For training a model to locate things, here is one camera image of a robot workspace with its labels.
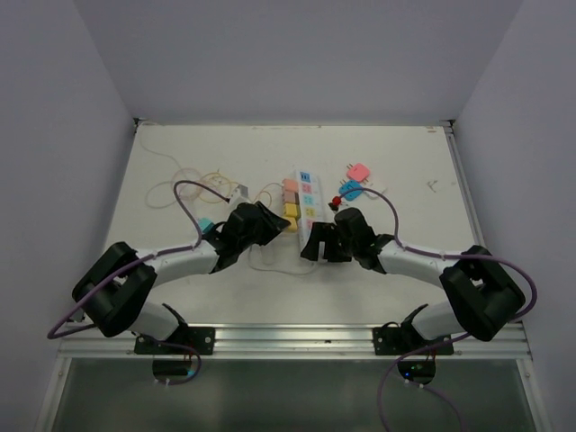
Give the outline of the white plug adapter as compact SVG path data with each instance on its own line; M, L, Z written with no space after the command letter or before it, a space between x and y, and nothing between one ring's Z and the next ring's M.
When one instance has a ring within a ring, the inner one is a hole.
M364 194L369 199L377 199L380 194L385 195L386 192L387 188L384 187L382 184L369 183L365 186Z

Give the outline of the blue plug adapter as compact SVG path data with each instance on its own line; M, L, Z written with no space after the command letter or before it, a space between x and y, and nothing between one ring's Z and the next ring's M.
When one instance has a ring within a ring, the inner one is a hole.
M352 202L364 193L364 187L355 180L348 180L343 183L339 189L338 194L340 198Z

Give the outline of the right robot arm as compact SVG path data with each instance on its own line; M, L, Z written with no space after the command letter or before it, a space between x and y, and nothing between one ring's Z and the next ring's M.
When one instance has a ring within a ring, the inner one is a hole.
M365 270L407 276L444 291L444 302L422 305L384 332L382 339L396 353L421 353L455 333L490 341L526 301L487 249L474 245L452 258L433 250L418 253L390 234L375 233L357 208L338 212L331 223L312 223L301 257L330 263L355 260Z

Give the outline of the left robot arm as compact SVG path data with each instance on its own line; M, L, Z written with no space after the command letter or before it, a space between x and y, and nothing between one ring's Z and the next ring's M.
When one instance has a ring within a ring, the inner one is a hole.
M193 345L190 327L171 306L149 301L152 289L223 271L250 247L267 245L289 226L261 202L243 202L227 220L202 233L196 245L153 252L117 242L77 283L72 298L105 337L130 331L177 353Z

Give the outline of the pink plug adapter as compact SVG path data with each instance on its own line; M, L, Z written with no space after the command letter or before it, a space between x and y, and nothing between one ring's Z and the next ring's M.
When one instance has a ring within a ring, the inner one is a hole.
M362 163L349 164L346 166L346 177L349 180L362 183L368 179L370 174L370 169Z

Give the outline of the yellow olive USB charger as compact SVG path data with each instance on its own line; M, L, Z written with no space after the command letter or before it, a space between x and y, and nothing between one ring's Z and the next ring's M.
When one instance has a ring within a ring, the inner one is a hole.
M299 206L295 203L285 203L283 205L283 216L297 219L299 217Z

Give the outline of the teal USB charger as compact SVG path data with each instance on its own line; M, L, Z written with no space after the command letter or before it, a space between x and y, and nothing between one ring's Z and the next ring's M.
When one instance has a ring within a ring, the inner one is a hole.
M209 233L215 226L215 223L209 218L200 218L197 223L203 235Z

